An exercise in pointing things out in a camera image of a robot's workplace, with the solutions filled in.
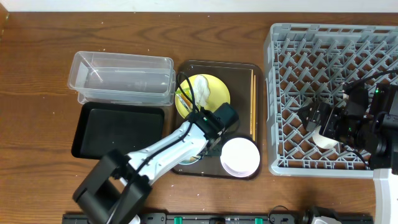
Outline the yellow green snack wrapper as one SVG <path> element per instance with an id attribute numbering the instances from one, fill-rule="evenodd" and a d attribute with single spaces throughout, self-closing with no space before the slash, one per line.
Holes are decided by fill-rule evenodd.
<path id="1" fill-rule="evenodd" d="M 177 90 L 175 92 L 179 102 L 182 104 L 183 108 L 186 109 L 188 113 L 192 111 L 192 102 L 188 98 L 190 96 L 189 90 L 186 88 L 183 91 Z"/>

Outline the white paper cup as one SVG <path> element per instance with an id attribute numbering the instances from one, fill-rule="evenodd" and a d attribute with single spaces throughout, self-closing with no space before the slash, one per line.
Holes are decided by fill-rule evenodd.
<path id="1" fill-rule="evenodd" d="M 338 141 L 322 136 L 320 134 L 320 126 L 314 130 L 312 139 L 315 145 L 322 149 L 331 149 L 338 144 Z"/>

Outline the light blue bowl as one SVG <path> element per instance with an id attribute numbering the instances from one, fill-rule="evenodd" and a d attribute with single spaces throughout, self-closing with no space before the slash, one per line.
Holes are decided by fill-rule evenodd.
<path id="1" fill-rule="evenodd" d="M 196 156 L 189 157 L 188 159 L 184 159 L 183 161 L 179 162 L 178 164 L 183 165 L 183 166 L 188 166 L 188 165 L 198 162 L 202 158 L 203 158 L 202 155 L 196 155 Z"/>

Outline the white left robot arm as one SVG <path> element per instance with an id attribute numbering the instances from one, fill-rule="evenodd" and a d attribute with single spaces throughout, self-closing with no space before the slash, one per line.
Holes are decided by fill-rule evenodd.
<path id="1" fill-rule="evenodd" d="M 190 113 L 177 130 L 149 147 L 126 155 L 109 152 L 76 189 L 73 200 L 91 223 L 130 223 L 152 191 L 152 184 L 217 141 L 228 120 L 219 110 Z"/>

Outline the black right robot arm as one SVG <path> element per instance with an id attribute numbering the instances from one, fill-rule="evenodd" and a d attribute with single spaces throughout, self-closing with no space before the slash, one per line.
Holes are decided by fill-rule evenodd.
<path id="1" fill-rule="evenodd" d="M 304 128 L 314 133 L 317 146 L 349 146 L 373 171 L 376 190 L 375 223 L 397 223 L 397 85 L 378 83 L 373 97 L 363 84 L 347 83 L 346 106 L 313 102 L 297 111 Z"/>

